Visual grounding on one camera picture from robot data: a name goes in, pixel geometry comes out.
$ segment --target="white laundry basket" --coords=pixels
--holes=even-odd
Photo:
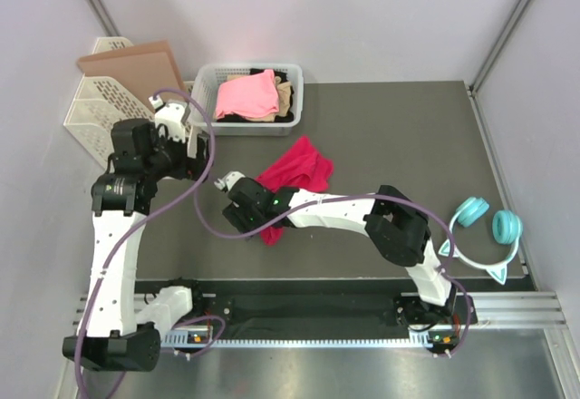
[[[294,95],[290,112],[294,114],[292,122],[212,122],[214,132],[221,136],[286,136],[300,122],[302,115],[302,103],[304,99],[305,80],[302,68],[291,63],[212,63],[204,65],[196,77],[191,97],[202,108],[208,111],[209,118],[213,120],[218,100],[219,85],[227,80],[232,74],[250,74],[251,68],[273,69],[288,75],[292,83]],[[208,131],[208,126],[195,108],[193,111],[193,125],[203,131]]]

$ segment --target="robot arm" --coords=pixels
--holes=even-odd
[[[193,308],[190,288],[170,286],[135,314],[135,275],[144,225],[121,245],[107,270],[102,268],[117,241],[149,215],[159,180],[196,180],[207,164],[206,140],[193,129],[188,132],[188,106],[164,104],[160,99],[151,103],[156,109],[154,122],[132,119],[114,124],[114,153],[92,186],[95,239],[89,294],[106,273],[82,345],[82,365],[94,370],[152,370],[160,339]],[[64,339],[64,356],[73,359],[77,338]]]
[[[240,232],[257,229],[285,211],[317,201],[316,205],[291,213],[277,225],[346,229],[363,234],[386,260],[407,270],[423,302],[444,316],[453,312],[456,289],[436,270],[440,262],[423,213],[379,199],[328,203],[323,201],[341,197],[297,188],[282,188],[274,193],[239,172],[229,172],[215,184],[232,200],[223,214]],[[392,186],[381,186],[378,193],[406,200]]]

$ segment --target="red cloth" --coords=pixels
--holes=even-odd
[[[333,161],[325,159],[310,140],[303,136],[256,181],[274,192],[284,186],[322,192],[328,189],[328,179],[333,171]],[[274,245],[283,232],[284,229],[270,227],[262,231],[260,236],[267,245]]]

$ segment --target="white wall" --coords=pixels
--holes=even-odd
[[[102,30],[84,0],[0,5],[0,396],[45,398],[88,287],[98,170],[62,123]]]
[[[480,92],[536,278],[580,346],[580,0],[535,0]]]
[[[209,62],[299,63],[308,82],[470,82],[516,0],[104,0],[134,42]]]

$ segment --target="teal headphones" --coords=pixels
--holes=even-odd
[[[449,229],[453,231],[457,221],[462,227],[469,227],[481,218],[489,210],[489,204],[483,198],[469,197],[455,210],[455,215],[451,218]],[[507,257],[492,265],[484,265],[470,258],[465,257],[457,248],[454,250],[454,256],[458,257],[467,265],[481,270],[486,270],[497,282],[506,284],[508,277],[508,263],[516,256],[519,248],[519,238],[524,231],[522,220],[514,212],[501,210],[496,212],[491,223],[493,237],[497,243],[502,245],[511,245]],[[450,254],[450,242],[446,240],[439,250],[441,256],[447,257]]]

